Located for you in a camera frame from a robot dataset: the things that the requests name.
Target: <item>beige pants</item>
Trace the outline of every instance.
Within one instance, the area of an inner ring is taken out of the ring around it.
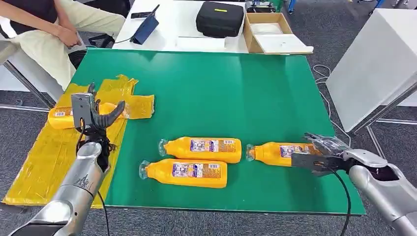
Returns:
[[[106,33],[116,39],[124,23],[124,17],[102,11],[73,0],[60,0],[69,20],[77,30]],[[11,39],[20,44],[22,50],[53,78],[65,90],[69,85],[75,68],[71,64],[67,47],[55,36],[41,31],[24,32]]]

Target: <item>person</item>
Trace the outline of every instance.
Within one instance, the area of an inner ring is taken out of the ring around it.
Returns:
[[[0,0],[0,16],[10,19],[10,39],[65,90],[75,73],[67,48],[81,45],[77,31],[116,39],[125,18],[73,0]]]

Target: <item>plastic bottle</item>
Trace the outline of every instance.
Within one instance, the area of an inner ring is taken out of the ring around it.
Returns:
[[[169,154],[179,159],[238,163],[242,155],[242,144],[239,139],[231,138],[182,137],[174,141],[162,139],[159,142],[159,154]]]
[[[101,115],[108,114],[116,108],[116,105],[113,103],[105,102],[100,103],[98,109]],[[126,111],[118,117],[119,118],[128,118]],[[74,118],[72,116],[71,107],[54,107],[48,113],[48,122],[54,129],[68,129],[74,128]]]
[[[141,179],[154,178],[161,183],[224,188],[227,183],[227,164],[222,161],[164,159],[139,166]]]
[[[246,146],[246,160],[258,160],[275,166],[291,166],[293,152],[321,155],[313,144],[269,142],[261,146],[248,144]]]

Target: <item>bottle label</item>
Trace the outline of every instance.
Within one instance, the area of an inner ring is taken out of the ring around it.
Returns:
[[[286,158],[291,158],[291,154],[294,152],[303,152],[302,147],[298,145],[281,145],[279,148],[281,149],[281,156]]]
[[[55,117],[72,116],[72,108],[71,107],[56,108],[54,112],[54,116]]]
[[[192,139],[190,150],[211,152],[235,152],[236,144],[234,140]]]
[[[221,178],[220,164],[180,163],[172,168],[173,177]]]

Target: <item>person's hand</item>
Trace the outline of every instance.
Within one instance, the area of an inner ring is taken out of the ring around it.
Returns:
[[[60,26],[69,29],[72,32],[77,33],[77,29],[72,25],[72,23],[69,20],[62,20],[59,19],[59,23]]]
[[[58,30],[58,33],[57,33],[56,36],[68,48],[71,48],[75,45],[81,45],[81,41],[78,38],[77,31],[72,31],[72,30],[64,28],[64,27],[59,27],[59,30]]]

